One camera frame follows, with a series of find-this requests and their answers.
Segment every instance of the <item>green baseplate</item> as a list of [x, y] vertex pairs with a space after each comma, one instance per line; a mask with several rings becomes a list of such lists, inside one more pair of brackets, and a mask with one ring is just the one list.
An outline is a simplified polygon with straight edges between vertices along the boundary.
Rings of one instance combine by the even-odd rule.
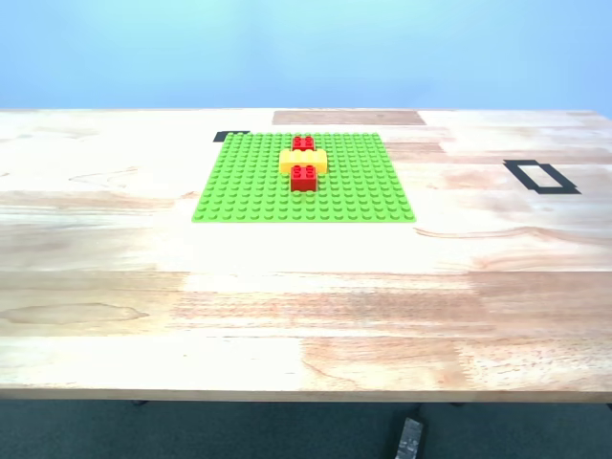
[[[327, 151], [317, 191], [291, 192], [278, 172], [294, 136], [313, 136]], [[416, 221], [378, 134], [228, 134], [193, 222]]]

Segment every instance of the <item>red lego brick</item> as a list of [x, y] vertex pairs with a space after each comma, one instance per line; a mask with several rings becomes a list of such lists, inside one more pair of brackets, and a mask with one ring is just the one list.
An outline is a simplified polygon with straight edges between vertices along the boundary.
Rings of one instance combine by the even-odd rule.
[[292, 150], [315, 150], [315, 139], [311, 136], [306, 136], [301, 138], [299, 136], [294, 137], [294, 141], [292, 142]]
[[291, 168], [291, 191], [317, 191], [317, 168], [294, 165]]

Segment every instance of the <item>wooden table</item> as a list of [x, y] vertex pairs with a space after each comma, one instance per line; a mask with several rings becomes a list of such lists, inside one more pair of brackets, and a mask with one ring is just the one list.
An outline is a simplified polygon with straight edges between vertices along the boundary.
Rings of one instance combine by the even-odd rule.
[[[192, 224], [223, 130], [378, 132], [418, 221]], [[5, 111], [0, 159], [2, 397], [612, 402], [593, 112]]]

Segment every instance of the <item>wood grain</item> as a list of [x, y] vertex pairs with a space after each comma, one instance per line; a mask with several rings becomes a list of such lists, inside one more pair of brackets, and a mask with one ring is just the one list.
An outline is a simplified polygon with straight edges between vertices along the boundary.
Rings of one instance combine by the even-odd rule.
[[[231, 129], [378, 132], [417, 223], [191, 224]], [[0, 159], [0, 397], [612, 402], [593, 112], [5, 111]]]

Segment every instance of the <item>blue wall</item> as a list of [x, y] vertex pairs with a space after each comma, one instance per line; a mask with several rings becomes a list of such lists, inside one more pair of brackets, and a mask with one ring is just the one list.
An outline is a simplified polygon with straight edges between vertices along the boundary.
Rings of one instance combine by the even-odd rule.
[[595, 109], [608, 0], [5, 0], [2, 107]]

